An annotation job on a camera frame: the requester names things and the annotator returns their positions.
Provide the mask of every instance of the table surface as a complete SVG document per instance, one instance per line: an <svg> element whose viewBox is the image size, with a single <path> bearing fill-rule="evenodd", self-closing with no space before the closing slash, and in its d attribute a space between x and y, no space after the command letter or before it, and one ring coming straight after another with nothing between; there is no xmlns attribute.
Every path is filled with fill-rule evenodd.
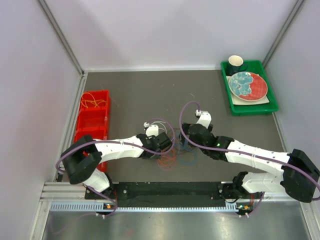
<svg viewBox="0 0 320 240"><path fill-rule="evenodd" d="M282 151L281 141L272 115L232 116L220 71L144 71L89 73L85 91L110 91L111 112L108 139L128 138L144 133L144 122L163 118L179 127L179 114L189 101L197 101L201 109L211 113L213 134L232 137L247 145ZM195 106L184 116L195 123ZM201 182L231 181L239 172L257 169L213 160L196 151L197 161L185 165L177 161L172 171L164 171L154 159L122 158L109 161L108 173L115 182ZM180 156L192 162L194 154Z"/></svg>

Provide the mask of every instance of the black and white mug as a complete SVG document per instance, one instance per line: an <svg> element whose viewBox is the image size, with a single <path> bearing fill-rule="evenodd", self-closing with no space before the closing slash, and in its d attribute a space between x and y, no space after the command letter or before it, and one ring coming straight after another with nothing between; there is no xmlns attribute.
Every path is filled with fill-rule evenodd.
<svg viewBox="0 0 320 240"><path fill-rule="evenodd" d="M244 60L240 56L232 55L228 58L225 73L227 76L232 76L238 72L244 72L247 68L248 65L244 63Z"/></svg>

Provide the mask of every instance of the green plastic bin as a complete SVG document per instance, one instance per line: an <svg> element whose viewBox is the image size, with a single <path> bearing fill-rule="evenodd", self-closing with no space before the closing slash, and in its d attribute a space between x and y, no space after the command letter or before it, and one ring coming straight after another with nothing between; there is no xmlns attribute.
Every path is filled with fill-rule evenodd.
<svg viewBox="0 0 320 240"><path fill-rule="evenodd" d="M268 85L268 93L266 94L266 96L270 102L265 104L258 104L258 105L234 105L232 103L232 99L231 99L232 92L229 89L229 84L228 84L227 75L226 75L228 62L223 61L221 63L222 76L224 79L225 89L228 95L232 115L233 116L267 115L267 114L271 114L273 112L278 111L279 106L276 101L276 97L274 95L274 92L272 91L271 85L269 83L269 80L267 78L266 72L264 70L264 67L262 66L261 61L249 60L249 61L244 61L244 63L248 64L248 68L246 69L247 72L259 74L265 80L266 84Z"/></svg>

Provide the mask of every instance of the reflective metal surface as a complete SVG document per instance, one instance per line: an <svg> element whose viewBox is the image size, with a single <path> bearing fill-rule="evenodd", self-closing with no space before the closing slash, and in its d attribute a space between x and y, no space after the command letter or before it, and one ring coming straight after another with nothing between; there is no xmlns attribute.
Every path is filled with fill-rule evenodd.
<svg viewBox="0 0 320 240"><path fill-rule="evenodd" d="M43 240L309 240L298 202L263 202L249 219L220 212L118 212L103 220L83 212L51 212Z"/></svg>

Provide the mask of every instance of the purple cable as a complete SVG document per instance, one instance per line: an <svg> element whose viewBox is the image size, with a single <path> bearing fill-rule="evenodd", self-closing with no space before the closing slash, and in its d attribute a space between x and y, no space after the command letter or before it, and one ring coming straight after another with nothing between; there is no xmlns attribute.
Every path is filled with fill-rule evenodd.
<svg viewBox="0 0 320 240"><path fill-rule="evenodd" d="M162 122L165 122L172 130L172 134L173 134L173 142L172 142L172 145L171 147L167 150L167 151L164 151L164 152L157 152L157 151L152 151L152 150L149 150L147 148L144 148L143 146L139 146L139 145L136 145L134 143L131 143L131 142L123 142L124 145L128 145L128 146L132 146L132 147L137 147L137 148L140 148L148 153L151 153L151 154L155 154L155 155L166 155L168 153L170 153L170 151L172 150L172 148L174 147L175 145L175 139L176 139L176 134L175 134L175 131L174 131L174 128L171 126L171 124L169 122L167 122L166 120L162 119L162 118L152 118L150 119L148 122L150 121L153 121L153 120L160 120ZM60 163L68 156L72 155L73 153L75 153L76 151L86 147L86 146L89 146L89 145L93 145L93 144L122 144L120 141L114 141L114 140L99 140L99 141L90 141L90 142L87 142L87 143L84 143L74 149L72 149L71 151L67 152L65 155L63 155L55 164L55 168L64 173L65 171L60 169L59 168L59 165Z"/></svg>
<svg viewBox="0 0 320 240"><path fill-rule="evenodd" d="M187 135L184 133L183 129L182 129L182 116L186 110L186 108L190 105L190 104L196 104L197 107L198 107L198 110L200 110L200 105L198 102L196 101L190 101L188 102L187 104L184 105L184 107L182 108L181 110L181 113L180 113L180 116L179 116L179 127L180 127L180 131L181 131L181 134L184 136L184 138L189 142L191 143L192 145L198 147L198 148L201 148L201 149L206 149L206 150L212 150L212 151L220 151L220 152L230 152L230 153L237 153L237 154L244 154L244 155L247 155L247 156L252 156L251 153L248 153L248 152L245 152L245 151L240 151L240 150L232 150L232 149L225 149L225 148L217 148L217 147L208 147L208 146L201 146L199 144L196 144L195 142L191 141ZM268 158L268 157L265 157L265 156L259 156L259 155L255 155L256 158L258 159L262 159L262 160L267 160L267 161L270 161L270 162L274 162L274 163L277 163L277 164L281 164L283 166L286 166L288 168L291 168L293 170L296 170L297 172L299 172L300 174L302 174L303 176L305 176L307 179L309 179L315 186L316 188L320 191L320 184L317 183L311 176L309 176L306 172L302 171L300 168L297 168L296 166L293 166L289 163L285 163L285 162L282 162L282 161L279 161L279 160L275 160L275 159L272 159L272 158ZM318 201L320 200L320 196L316 197L316 198L313 198L312 199L313 201Z"/></svg>
<svg viewBox="0 0 320 240"><path fill-rule="evenodd" d="M88 189L90 189L92 192L94 192L95 194L97 194L97 195L99 195L99 196L101 196L101 197L109 200L110 202L112 202L112 203L115 205L113 211L110 212L108 215L105 215L107 218L110 217L110 216L112 216L113 214L115 214L116 210L118 209L118 205L117 205L117 203L116 203L114 200L112 200L110 197L105 196L105 195L103 195L102 193L94 190L94 189L93 189L92 187L90 187L90 186L86 186L86 187L87 187ZM70 227L70 225L72 225L72 224L74 224L75 222L77 222L79 219L81 219L81 218L83 218L83 217L85 217L85 216L90 216L90 215L96 215L96 213L93 213L93 212L84 213L84 214L76 217L75 219L73 219L72 222L70 222L68 225L64 226L63 228L61 228L59 231L54 231L53 223L52 223L52 220L50 219L50 223L49 223L50 231L51 231L51 233L52 233L53 235L58 235L58 234L62 233L65 229L67 229L68 227Z"/></svg>

